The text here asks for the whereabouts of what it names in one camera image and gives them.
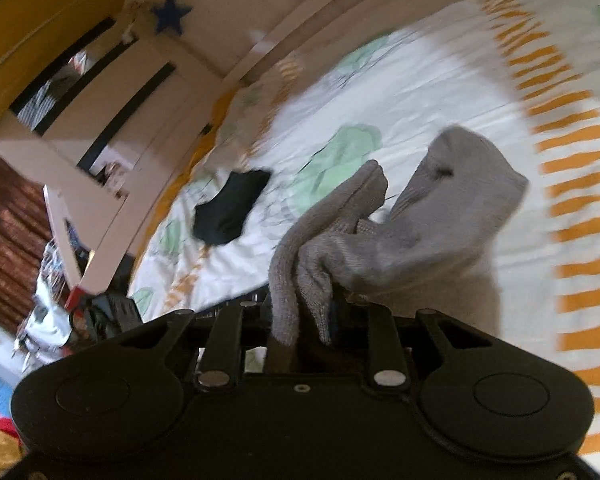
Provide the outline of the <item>grey knit garment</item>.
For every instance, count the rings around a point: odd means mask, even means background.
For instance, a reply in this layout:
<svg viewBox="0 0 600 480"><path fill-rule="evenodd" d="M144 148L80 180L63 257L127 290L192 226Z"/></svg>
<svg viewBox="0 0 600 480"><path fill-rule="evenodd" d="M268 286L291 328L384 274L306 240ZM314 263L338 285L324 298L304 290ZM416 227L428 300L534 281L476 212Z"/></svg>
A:
<svg viewBox="0 0 600 480"><path fill-rule="evenodd" d="M280 240L268 274L276 344L294 348L303 310L329 342L335 285L398 315L438 309L496 333L491 246L524 199L527 178L491 141L454 126L431 142L388 217L373 222L387 188L370 160Z"/></svg>

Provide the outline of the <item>black folded garment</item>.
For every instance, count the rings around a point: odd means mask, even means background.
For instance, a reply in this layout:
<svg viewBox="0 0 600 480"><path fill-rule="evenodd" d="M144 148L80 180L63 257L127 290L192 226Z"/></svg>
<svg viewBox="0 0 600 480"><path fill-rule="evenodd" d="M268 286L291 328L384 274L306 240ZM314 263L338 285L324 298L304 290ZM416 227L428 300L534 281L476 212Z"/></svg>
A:
<svg viewBox="0 0 600 480"><path fill-rule="evenodd" d="M226 245L242 235L248 214L268 185L268 170L232 171L221 191L197 205L193 237L208 246Z"/></svg>

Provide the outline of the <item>beige wooden bed frame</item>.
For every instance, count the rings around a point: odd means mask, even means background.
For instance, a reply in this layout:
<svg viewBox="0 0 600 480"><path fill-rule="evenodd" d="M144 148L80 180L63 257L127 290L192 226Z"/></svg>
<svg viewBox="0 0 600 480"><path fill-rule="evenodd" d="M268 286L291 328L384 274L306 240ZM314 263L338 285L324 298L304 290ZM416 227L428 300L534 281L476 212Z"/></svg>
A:
<svg viewBox="0 0 600 480"><path fill-rule="evenodd" d="M190 92L172 124L178 140L187 146L185 151L176 152L166 186L198 145L197 130L215 98L261 75L292 50L312 44L378 0L176 1L193 7L182 19L182 36L171 29L155 34L156 20L150 9L155 4L161 6L164 0L124 0L120 22L114 29L117 34L134 36L135 41L150 42L175 67ZM124 257L140 250L158 198L149 205L120 204L116 214L105 214L102 207L92 208L94 221L105 223L106 231L93 244L94 259L76 280L76 287L89 294L108 288Z"/></svg>

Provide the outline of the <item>white leaf-print bed sheet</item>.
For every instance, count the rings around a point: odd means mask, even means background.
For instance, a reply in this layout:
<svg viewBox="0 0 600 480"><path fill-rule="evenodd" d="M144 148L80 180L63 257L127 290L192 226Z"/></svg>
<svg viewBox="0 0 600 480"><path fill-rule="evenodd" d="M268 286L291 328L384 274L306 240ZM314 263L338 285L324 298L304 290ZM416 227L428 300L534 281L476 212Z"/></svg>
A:
<svg viewBox="0 0 600 480"><path fill-rule="evenodd" d="M240 90L152 230L130 295L151 320L261 286L296 219L370 159L393 204L444 128L493 142L529 182L496 239L501 336L576 372L600 472L600 0L387 0ZM242 235L193 237L230 173L272 177Z"/></svg>

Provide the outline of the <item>blue star sticker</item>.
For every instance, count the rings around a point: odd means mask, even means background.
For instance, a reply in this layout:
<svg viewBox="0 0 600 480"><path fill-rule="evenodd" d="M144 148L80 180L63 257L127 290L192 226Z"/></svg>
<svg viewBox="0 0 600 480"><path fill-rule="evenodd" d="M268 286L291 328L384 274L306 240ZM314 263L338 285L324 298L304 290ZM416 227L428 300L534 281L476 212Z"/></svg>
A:
<svg viewBox="0 0 600 480"><path fill-rule="evenodd" d="M171 29L176 36L183 35L182 19L192 12L193 7L178 3L176 0L164 0L161 6L155 4L150 12L154 16L155 34L161 34Z"/></svg>

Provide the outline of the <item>beige shelf unit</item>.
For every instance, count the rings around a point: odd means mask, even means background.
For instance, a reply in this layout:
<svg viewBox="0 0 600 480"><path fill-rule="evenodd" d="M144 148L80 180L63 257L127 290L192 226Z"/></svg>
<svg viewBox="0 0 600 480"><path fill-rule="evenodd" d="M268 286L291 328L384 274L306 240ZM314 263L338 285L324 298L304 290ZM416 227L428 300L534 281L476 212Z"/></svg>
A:
<svg viewBox="0 0 600 480"><path fill-rule="evenodd" d="M43 133L10 108L50 64L124 0L0 0L0 154L33 180L75 200L154 202L185 151L173 128L190 98L183 78L146 40L110 51L64 93Z"/></svg>

